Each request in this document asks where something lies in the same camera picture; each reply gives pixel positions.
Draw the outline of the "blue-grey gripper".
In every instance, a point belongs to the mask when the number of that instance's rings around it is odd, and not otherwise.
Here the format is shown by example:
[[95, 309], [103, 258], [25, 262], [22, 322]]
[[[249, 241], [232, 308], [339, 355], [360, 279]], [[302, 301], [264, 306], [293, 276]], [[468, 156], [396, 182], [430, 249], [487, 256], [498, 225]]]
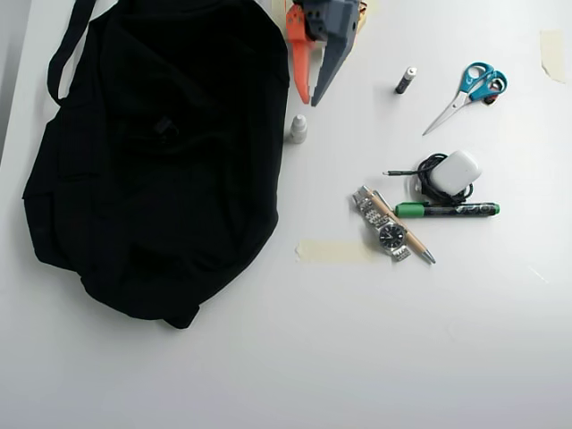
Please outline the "blue-grey gripper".
[[311, 99], [311, 105], [317, 106], [351, 52], [358, 30], [359, 6], [359, 1], [303, 0], [287, 11], [286, 31], [292, 51], [294, 82], [304, 104], [310, 103], [309, 67], [313, 41], [325, 42]]

